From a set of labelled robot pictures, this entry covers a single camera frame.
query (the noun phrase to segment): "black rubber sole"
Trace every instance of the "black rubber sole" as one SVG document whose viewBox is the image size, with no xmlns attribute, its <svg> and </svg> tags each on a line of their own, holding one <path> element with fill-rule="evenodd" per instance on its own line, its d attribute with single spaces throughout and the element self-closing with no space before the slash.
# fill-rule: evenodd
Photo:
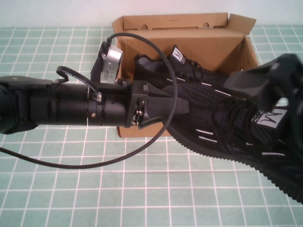
<svg viewBox="0 0 303 227">
<path fill-rule="evenodd" d="M 215 157 L 220 159 L 226 159 L 230 161 L 236 161 L 239 163 L 243 163 L 248 165 L 260 173 L 262 173 L 268 180 L 270 180 L 276 187 L 278 187 L 281 191 L 287 194 L 293 200 L 303 204 L 303 185 L 299 185 L 296 182 L 293 182 L 291 179 L 279 175 L 276 171 L 271 170 L 267 167 L 261 166 L 259 163 L 254 163 L 249 160 L 245 160 L 240 157 L 235 157 L 231 155 L 222 154 L 207 148 L 203 148 L 201 146 L 196 145 L 191 142 L 186 136 L 182 135 L 178 132 L 172 125 L 169 125 L 167 131 L 171 134 L 171 136 L 179 142 L 182 146 L 190 149 L 191 151 L 198 153 L 200 155 Z"/>
</svg>

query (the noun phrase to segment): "shoe label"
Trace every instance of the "shoe label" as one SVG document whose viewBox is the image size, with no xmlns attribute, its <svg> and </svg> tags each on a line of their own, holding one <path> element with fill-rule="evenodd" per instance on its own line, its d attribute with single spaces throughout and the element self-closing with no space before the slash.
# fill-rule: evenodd
<svg viewBox="0 0 303 227">
<path fill-rule="evenodd" d="M 264 113 L 259 118 L 257 124 L 262 124 L 275 129 L 283 119 L 286 112 L 287 110 L 285 109 L 273 109 L 271 112 Z"/>
<path fill-rule="evenodd" d="M 184 64 L 185 58 L 177 47 L 175 47 L 174 51 L 172 52 L 172 56 L 174 56 L 179 62 Z"/>
</svg>

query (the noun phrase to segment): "green grid mat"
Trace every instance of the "green grid mat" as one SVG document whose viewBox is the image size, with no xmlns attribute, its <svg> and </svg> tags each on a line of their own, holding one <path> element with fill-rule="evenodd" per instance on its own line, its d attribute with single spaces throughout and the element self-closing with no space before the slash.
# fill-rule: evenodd
<svg viewBox="0 0 303 227">
<path fill-rule="evenodd" d="M 56 79 L 65 65 L 89 77 L 111 27 L 0 29 L 0 76 Z M 303 58 L 303 26 L 255 26 L 260 64 Z M 78 83 L 71 78 L 71 83 Z M 91 164 L 150 138 L 121 139 L 114 127 L 39 126 L 0 135 L 0 146 L 43 161 Z M 303 206 L 254 169 L 207 158 L 160 138 L 124 162 L 91 170 L 37 166 L 0 154 L 0 227 L 303 226 Z"/>
</svg>

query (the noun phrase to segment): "cardboard box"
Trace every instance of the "cardboard box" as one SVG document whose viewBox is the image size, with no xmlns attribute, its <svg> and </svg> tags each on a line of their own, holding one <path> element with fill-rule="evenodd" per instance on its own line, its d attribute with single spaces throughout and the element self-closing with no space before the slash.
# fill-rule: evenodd
<svg viewBox="0 0 303 227">
<path fill-rule="evenodd" d="M 203 68 L 230 75 L 250 69 L 258 61 L 247 35 L 256 20 L 228 13 L 123 16 L 112 23 L 115 33 L 141 35 L 156 44 L 167 56 L 173 45 Z M 124 52 L 122 78 L 133 79 L 134 57 L 147 54 L 160 59 L 154 49 L 131 37 L 118 37 L 117 46 Z M 157 123 L 139 130 L 137 127 L 118 127 L 120 137 L 152 137 L 163 126 Z"/>
</svg>

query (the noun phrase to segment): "shoe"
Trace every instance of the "shoe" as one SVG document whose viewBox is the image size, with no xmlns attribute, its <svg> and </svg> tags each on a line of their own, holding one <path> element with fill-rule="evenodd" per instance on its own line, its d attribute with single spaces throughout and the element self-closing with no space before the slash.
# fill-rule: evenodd
<svg viewBox="0 0 303 227">
<path fill-rule="evenodd" d="M 286 101 L 265 113 L 248 100 L 193 83 L 178 84 L 178 97 L 189 101 L 190 112 L 175 116 L 167 128 L 176 141 L 201 155 L 249 165 L 303 203 L 303 162 L 290 148 Z"/>
<path fill-rule="evenodd" d="M 202 68 L 193 60 L 181 53 L 176 45 L 173 46 L 167 57 L 171 63 L 178 83 L 203 83 L 207 86 L 222 87 L 228 75 L 218 74 Z M 172 85 L 170 74 L 163 61 L 156 61 L 147 55 L 137 55 L 135 58 L 135 80 L 146 80 L 159 89 Z"/>
</svg>

